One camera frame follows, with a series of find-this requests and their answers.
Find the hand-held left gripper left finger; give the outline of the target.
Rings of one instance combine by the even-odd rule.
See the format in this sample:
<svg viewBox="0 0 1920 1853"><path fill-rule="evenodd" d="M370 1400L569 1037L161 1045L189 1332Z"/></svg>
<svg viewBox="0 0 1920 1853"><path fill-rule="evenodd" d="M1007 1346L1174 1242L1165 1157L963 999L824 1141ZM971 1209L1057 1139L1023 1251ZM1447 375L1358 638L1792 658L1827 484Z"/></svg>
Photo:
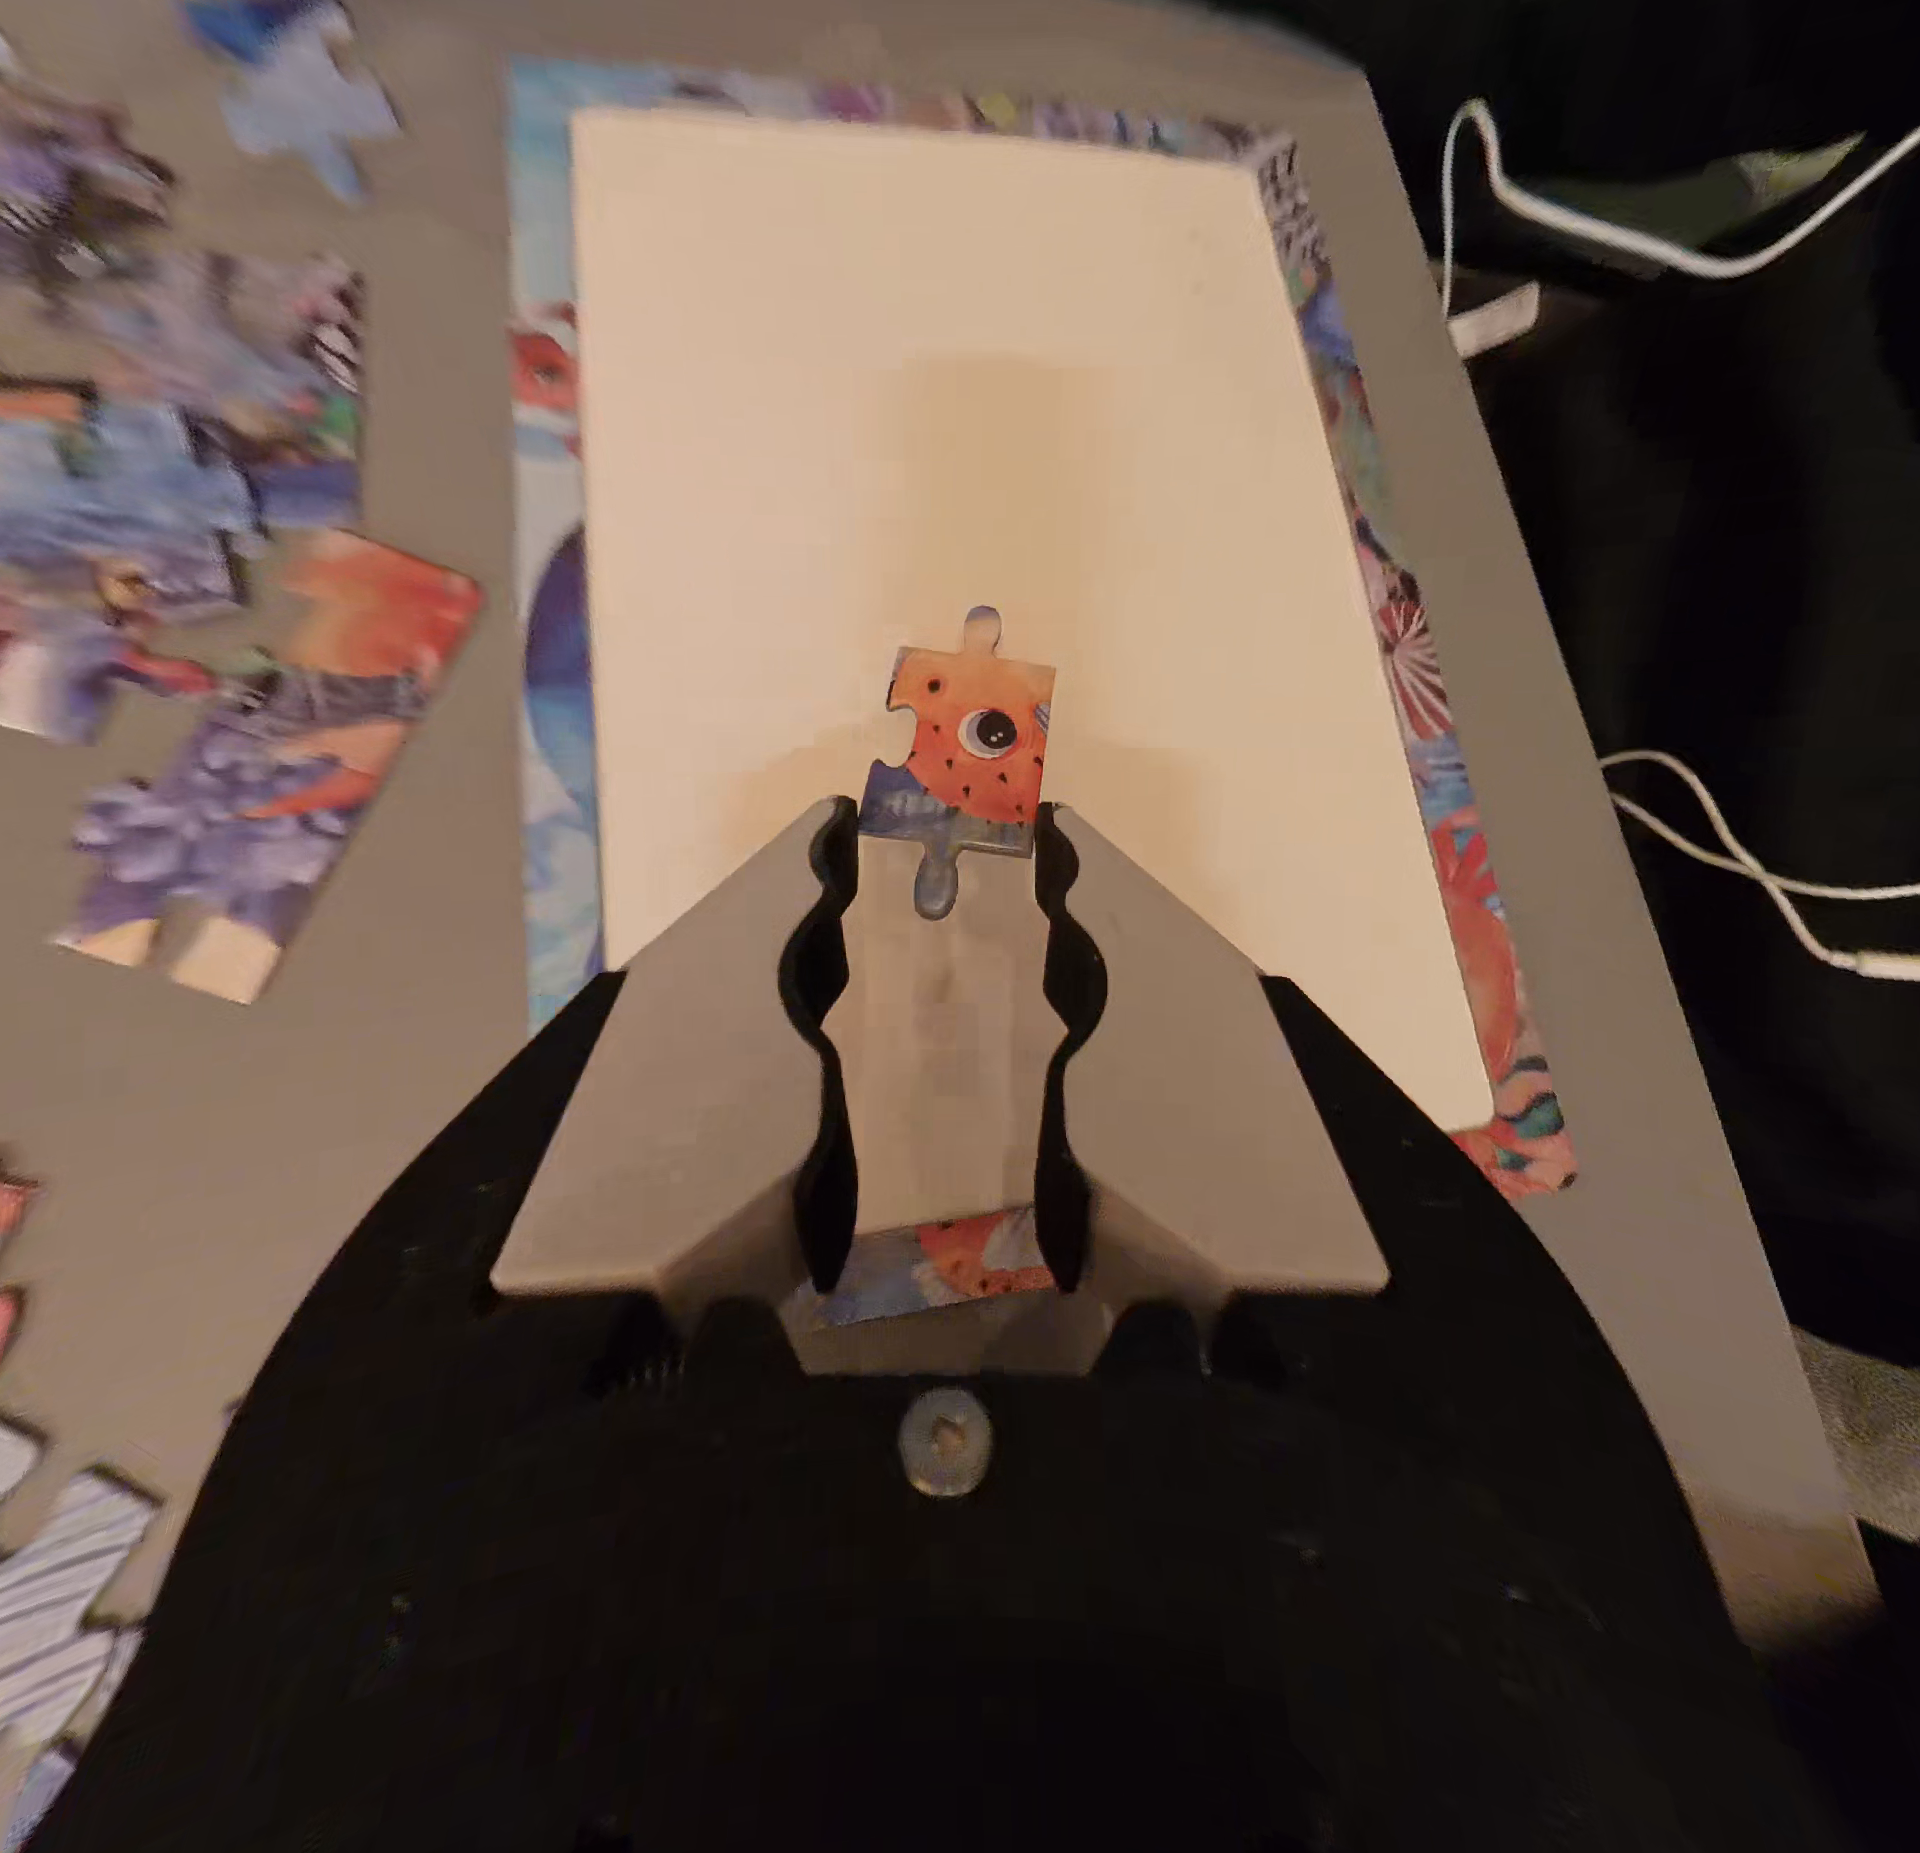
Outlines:
<svg viewBox="0 0 1920 1853"><path fill-rule="evenodd" d="M499 1296L698 1312L840 1282L857 1168L824 1024L855 889L853 805L834 795L635 952L491 1261Z"/></svg>

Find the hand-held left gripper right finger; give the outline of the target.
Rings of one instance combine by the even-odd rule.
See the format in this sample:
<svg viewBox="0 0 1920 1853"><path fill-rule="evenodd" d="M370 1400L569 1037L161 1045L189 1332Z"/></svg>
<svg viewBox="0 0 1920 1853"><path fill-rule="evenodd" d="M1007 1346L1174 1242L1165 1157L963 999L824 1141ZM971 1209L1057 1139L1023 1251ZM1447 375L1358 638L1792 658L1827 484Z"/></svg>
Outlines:
<svg viewBox="0 0 1920 1853"><path fill-rule="evenodd" d="M1254 963L1111 841L1042 811L1031 1207L1060 1290L1101 1302L1373 1294L1388 1264Z"/></svg>

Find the orange pufferfish puzzle piece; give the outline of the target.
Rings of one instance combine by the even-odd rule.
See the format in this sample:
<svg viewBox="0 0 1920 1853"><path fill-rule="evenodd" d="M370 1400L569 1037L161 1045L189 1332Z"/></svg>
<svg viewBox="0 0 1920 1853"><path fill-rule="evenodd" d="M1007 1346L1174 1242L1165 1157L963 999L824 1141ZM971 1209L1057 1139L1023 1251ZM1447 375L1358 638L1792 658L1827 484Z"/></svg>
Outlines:
<svg viewBox="0 0 1920 1853"><path fill-rule="evenodd" d="M952 915L966 852L1036 852L1054 668L1003 655L999 638L999 612L971 605L953 645L899 645L888 680L886 710L913 733L903 760L870 767L857 832L918 850L911 901L927 923Z"/></svg>

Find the colourful puzzle frame board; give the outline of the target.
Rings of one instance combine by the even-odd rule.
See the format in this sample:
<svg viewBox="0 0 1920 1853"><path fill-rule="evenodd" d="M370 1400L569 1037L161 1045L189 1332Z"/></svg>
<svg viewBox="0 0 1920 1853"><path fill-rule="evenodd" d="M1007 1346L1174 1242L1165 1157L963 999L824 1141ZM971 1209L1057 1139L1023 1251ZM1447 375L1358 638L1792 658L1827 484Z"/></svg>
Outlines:
<svg viewBox="0 0 1920 1853"><path fill-rule="evenodd" d="M998 608L1046 788L1509 1198L1575 1157L1297 141L507 69L527 1028L851 795Z"/></svg>

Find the large purple orange puzzle piece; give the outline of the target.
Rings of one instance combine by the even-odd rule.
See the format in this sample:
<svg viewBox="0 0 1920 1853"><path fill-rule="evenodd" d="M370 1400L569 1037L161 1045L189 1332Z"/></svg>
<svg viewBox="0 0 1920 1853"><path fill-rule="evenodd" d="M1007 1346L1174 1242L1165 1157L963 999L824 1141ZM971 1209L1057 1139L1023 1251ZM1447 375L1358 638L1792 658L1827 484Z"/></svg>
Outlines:
<svg viewBox="0 0 1920 1853"><path fill-rule="evenodd" d="M303 536L277 586L286 634L220 674L153 778L84 803L62 951L138 968L180 915L167 979L257 1001L483 603L466 573L338 528Z"/></svg>

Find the pile of jigsaw puzzle pieces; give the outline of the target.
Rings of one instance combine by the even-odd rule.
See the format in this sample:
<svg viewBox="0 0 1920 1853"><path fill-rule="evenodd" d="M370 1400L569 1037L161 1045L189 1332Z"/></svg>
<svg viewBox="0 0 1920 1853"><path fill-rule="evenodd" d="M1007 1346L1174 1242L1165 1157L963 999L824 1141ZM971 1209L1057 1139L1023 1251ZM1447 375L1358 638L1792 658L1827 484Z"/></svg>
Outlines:
<svg viewBox="0 0 1920 1853"><path fill-rule="evenodd" d="M342 0L185 0L232 144L298 155L365 194L356 141L397 133L350 63ZM178 182L119 111L27 72L4 37L4 320L36 308L77 375L4 364L4 737L93 743L124 696L199 699L265 676L165 635L239 612L274 533L357 518L362 276L342 256L192 247ZM68 1481L4 1552L4 1849L24 1849L77 1767L138 1629L92 1606L156 1507L101 1470Z"/></svg>

